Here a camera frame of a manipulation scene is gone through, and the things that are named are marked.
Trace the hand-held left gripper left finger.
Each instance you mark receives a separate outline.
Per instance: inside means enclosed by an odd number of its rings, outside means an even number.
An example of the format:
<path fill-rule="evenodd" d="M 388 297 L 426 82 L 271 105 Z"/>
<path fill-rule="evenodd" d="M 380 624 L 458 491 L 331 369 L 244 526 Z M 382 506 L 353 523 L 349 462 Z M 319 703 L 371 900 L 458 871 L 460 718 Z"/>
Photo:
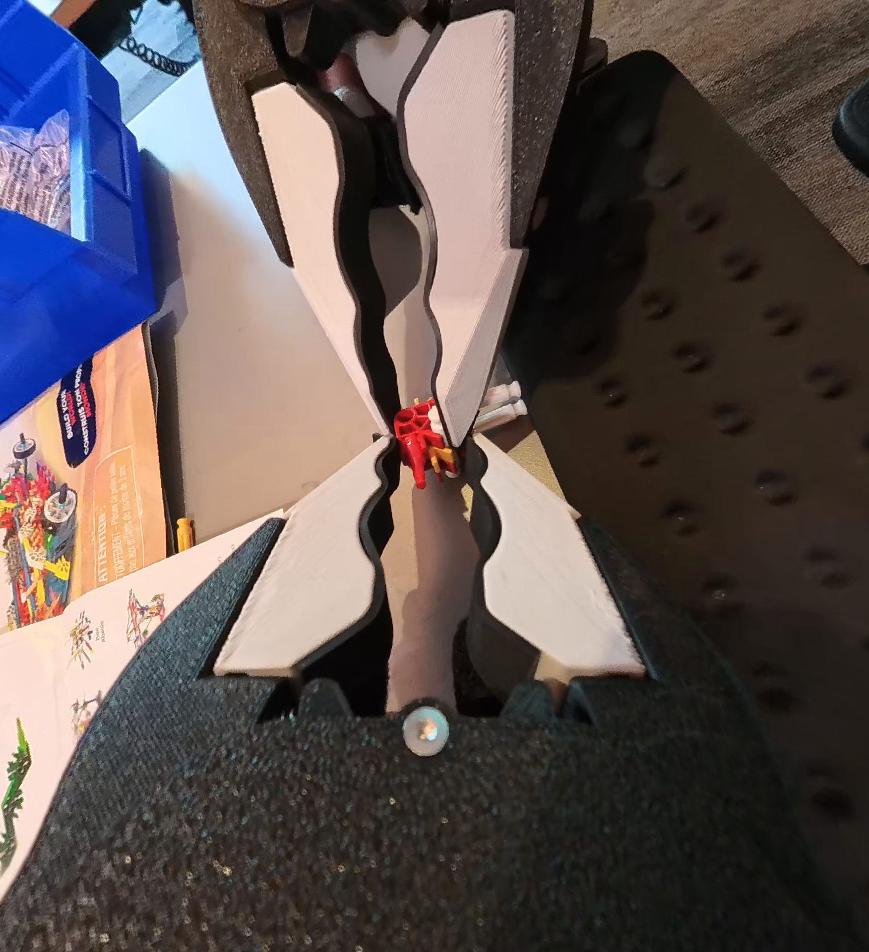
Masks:
<path fill-rule="evenodd" d="M 214 663 L 214 674 L 288 676 L 364 624 L 377 597 L 378 545 L 368 520 L 387 501 L 386 435 L 289 511 Z"/>

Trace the blue plastic bin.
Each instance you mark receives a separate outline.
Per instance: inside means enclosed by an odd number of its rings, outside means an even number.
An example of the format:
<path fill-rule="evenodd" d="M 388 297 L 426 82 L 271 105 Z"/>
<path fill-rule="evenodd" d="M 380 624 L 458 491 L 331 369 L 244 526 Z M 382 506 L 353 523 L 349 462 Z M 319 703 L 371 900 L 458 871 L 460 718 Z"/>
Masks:
<path fill-rule="evenodd" d="M 0 423 L 155 313 L 138 145 L 119 84 L 29 2 L 0 1 L 0 126 L 68 114 L 71 232 L 0 208 Z"/>

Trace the white printed instruction sheet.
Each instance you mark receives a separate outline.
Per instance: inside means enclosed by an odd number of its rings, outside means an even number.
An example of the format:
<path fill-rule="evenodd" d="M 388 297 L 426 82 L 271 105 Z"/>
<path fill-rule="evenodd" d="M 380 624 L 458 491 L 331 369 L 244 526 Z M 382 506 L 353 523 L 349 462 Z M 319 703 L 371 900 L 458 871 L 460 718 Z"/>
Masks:
<path fill-rule="evenodd" d="M 0 636 L 0 902 L 35 845 L 97 709 L 163 621 L 277 509 Z"/>

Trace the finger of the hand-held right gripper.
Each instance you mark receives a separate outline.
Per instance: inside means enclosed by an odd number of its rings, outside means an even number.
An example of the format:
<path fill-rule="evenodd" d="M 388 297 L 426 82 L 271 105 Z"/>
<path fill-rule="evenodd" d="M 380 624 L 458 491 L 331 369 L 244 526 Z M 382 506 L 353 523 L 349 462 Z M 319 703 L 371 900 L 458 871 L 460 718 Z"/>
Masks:
<path fill-rule="evenodd" d="M 370 243 L 369 129 L 333 95 L 290 83 L 262 89 L 251 101 L 298 286 L 375 431 L 389 434 L 400 402 Z"/>
<path fill-rule="evenodd" d="M 397 105 L 430 232 L 433 395 L 454 447 L 475 424 L 526 262 L 511 233 L 513 67 L 513 12 L 479 13 L 432 33 Z"/>

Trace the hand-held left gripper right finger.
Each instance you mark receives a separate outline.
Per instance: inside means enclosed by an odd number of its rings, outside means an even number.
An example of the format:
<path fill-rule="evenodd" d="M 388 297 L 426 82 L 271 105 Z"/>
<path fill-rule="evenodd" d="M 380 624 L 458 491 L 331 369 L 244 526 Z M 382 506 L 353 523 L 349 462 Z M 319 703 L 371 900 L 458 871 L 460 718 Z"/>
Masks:
<path fill-rule="evenodd" d="M 469 444 L 481 561 L 468 651 L 483 681 L 642 677 L 573 509 L 484 437 Z"/>

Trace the red plastic connector piece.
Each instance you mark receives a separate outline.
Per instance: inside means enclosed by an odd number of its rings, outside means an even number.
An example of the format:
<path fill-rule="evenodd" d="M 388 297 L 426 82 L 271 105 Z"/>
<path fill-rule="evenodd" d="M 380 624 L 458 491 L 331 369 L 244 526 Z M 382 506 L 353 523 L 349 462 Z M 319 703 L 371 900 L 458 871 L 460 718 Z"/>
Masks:
<path fill-rule="evenodd" d="M 437 432 L 430 419 L 436 409 L 434 399 L 418 402 L 404 408 L 393 419 L 402 463 L 412 470 L 424 471 L 431 466 L 430 448 L 443 448 L 444 437 Z"/>

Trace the orange and red toy bag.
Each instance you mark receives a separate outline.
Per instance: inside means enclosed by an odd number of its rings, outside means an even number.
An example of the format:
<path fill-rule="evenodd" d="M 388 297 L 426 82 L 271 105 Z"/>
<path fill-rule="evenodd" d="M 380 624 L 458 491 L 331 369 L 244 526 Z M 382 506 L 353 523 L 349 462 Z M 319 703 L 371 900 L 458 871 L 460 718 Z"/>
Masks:
<path fill-rule="evenodd" d="M 0 424 L 0 635 L 167 556 L 146 327 Z"/>

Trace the clear plastic bag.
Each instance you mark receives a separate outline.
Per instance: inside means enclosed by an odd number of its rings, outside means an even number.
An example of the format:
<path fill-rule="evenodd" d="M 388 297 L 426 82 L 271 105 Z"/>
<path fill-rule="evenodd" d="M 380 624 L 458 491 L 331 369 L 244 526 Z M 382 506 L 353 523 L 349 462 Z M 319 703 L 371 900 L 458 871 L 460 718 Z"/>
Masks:
<path fill-rule="evenodd" d="M 70 114 L 41 128 L 0 125 L 0 208 L 71 233 Z"/>

